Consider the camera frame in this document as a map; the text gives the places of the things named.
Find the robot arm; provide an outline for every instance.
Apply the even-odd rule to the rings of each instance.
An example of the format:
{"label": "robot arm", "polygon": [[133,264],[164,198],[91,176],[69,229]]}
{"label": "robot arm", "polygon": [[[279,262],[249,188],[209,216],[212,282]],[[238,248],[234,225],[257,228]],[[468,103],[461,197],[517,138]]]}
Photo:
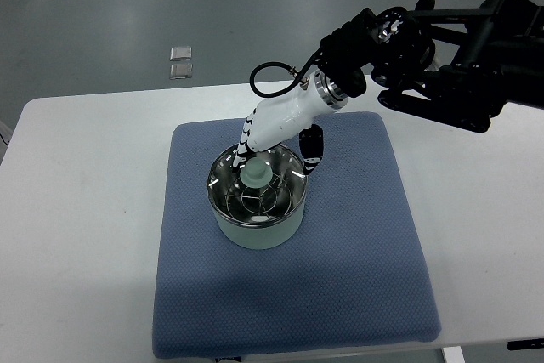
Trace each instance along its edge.
{"label": "robot arm", "polygon": [[[450,23],[464,24],[467,32],[433,26]],[[434,40],[459,49],[450,65],[427,71]],[[319,70],[304,78],[313,64]],[[396,7],[375,16],[364,9],[323,38],[301,72],[283,63],[253,71],[252,89],[266,100],[246,119],[235,167],[363,94],[367,64],[386,88],[378,96],[382,105],[485,132],[508,101],[544,108],[544,8],[528,0],[486,0],[478,9],[434,10],[434,0],[420,0],[413,11]],[[277,93],[260,93],[255,75],[272,65],[289,69],[295,80]],[[409,89],[423,98],[403,94]]]}

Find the green plastic lid knob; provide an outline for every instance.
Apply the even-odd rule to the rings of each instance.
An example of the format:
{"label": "green plastic lid knob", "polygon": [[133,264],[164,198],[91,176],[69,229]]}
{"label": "green plastic lid knob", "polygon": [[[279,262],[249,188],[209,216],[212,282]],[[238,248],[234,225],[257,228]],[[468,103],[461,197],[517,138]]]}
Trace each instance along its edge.
{"label": "green plastic lid knob", "polygon": [[247,187],[264,187],[272,180],[272,168],[264,160],[252,157],[240,170],[240,179]]}

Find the black cable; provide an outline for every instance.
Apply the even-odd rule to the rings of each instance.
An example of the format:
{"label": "black cable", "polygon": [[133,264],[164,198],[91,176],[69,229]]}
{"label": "black cable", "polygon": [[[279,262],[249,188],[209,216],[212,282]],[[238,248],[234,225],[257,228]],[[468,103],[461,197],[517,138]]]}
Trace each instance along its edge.
{"label": "black cable", "polygon": [[255,76],[260,71],[264,70],[265,68],[279,67],[289,72],[293,72],[295,70],[294,67],[291,67],[287,65],[286,63],[281,63],[280,61],[269,61],[268,63],[263,63],[255,67],[255,69],[252,71],[252,73],[249,76],[249,86],[252,88],[253,92],[261,98],[275,98],[283,94],[287,94],[289,91],[294,89],[303,80],[304,75],[309,70],[309,67],[311,67],[319,59],[320,56],[321,56],[321,49],[319,48],[315,53],[312,54],[312,56],[308,59],[308,61],[306,61],[306,64],[304,65],[302,70],[297,74],[297,76],[292,81],[292,83],[289,84],[287,87],[281,89],[280,91],[267,94],[267,93],[263,93],[259,91],[257,86],[255,85]]}

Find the blue fabric pad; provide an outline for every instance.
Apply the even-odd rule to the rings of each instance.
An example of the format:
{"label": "blue fabric pad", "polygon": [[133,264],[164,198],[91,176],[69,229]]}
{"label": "blue fabric pad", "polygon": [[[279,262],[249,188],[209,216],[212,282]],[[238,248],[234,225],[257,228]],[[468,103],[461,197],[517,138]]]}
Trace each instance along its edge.
{"label": "blue fabric pad", "polygon": [[[243,120],[173,134],[156,278],[156,357],[225,357],[430,342],[440,332],[427,265],[379,115],[337,114],[286,243],[229,241],[207,199],[214,159]],[[298,138],[286,145],[298,152]]]}

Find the concrete floor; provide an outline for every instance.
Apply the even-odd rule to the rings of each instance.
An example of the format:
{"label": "concrete floor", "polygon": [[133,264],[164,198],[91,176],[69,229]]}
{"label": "concrete floor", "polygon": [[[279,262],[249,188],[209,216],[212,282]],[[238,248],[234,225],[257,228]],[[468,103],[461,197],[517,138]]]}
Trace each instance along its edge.
{"label": "concrete floor", "polygon": [[[364,7],[379,13],[413,9],[416,1],[0,0],[0,121],[14,128],[24,105],[41,97],[247,82],[264,61],[301,66],[322,37]],[[437,0],[437,9],[483,1]],[[168,79],[169,51],[177,45],[193,48],[191,79]],[[439,52],[449,62],[453,50]],[[504,343],[465,348],[469,363],[542,361],[538,352],[507,352]],[[349,363],[440,360],[429,350]]]}

